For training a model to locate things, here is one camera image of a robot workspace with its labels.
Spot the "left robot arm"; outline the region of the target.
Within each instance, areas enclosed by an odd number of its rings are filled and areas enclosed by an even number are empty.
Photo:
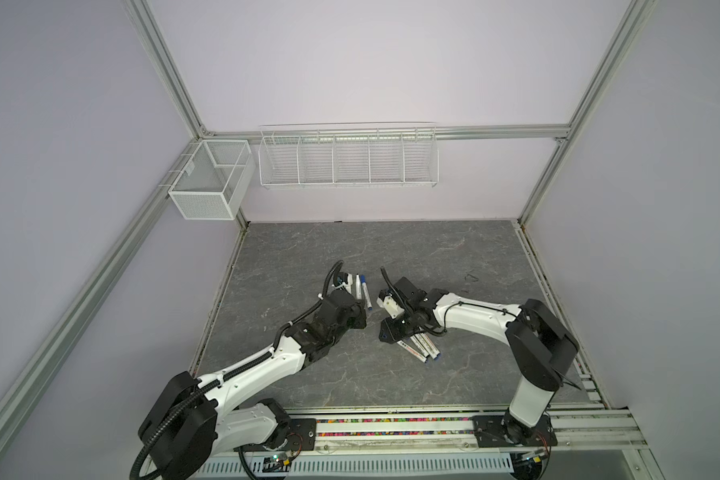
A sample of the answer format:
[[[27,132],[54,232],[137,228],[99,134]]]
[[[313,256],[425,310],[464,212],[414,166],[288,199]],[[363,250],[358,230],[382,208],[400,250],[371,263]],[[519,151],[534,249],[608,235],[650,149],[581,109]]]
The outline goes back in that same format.
[[[366,307],[344,289],[324,293],[282,325],[271,345],[199,377],[172,377],[138,429],[142,448],[131,479],[187,479],[215,453],[248,445],[274,448],[288,435],[288,414],[273,399],[247,400],[325,357],[343,335],[366,326]]]

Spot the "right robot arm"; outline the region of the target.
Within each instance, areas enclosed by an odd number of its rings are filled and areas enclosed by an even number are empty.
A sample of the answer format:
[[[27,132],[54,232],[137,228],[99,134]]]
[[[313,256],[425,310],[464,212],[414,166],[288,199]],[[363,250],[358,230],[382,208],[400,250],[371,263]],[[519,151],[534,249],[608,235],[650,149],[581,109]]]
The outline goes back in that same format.
[[[478,301],[443,289],[426,292],[402,277],[379,292],[377,304],[387,313],[379,333],[384,343],[464,330],[506,345],[521,375],[505,414],[507,430],[537,428],[580,351],[571,331],[537,299],[522,304]]]

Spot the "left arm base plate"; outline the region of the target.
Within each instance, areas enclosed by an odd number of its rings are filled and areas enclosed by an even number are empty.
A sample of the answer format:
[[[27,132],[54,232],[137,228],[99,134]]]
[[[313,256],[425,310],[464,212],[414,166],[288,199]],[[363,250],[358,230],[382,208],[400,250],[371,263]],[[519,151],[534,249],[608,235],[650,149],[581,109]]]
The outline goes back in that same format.
[[[263,444],[244,446],[245,452],[313,451],[317,440],[315,418],[291,419],[286,426],[278,426]]]

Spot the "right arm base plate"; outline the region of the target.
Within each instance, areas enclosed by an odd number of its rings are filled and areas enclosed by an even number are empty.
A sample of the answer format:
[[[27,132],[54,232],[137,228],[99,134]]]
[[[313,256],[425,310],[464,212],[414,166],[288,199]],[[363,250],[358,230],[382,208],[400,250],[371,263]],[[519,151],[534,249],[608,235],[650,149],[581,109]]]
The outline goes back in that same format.
[[[508,412],[472,417],[473,432],[480,448],[554,447],[558,445],[551,418],[543,414],[534,427],[515,420]]]

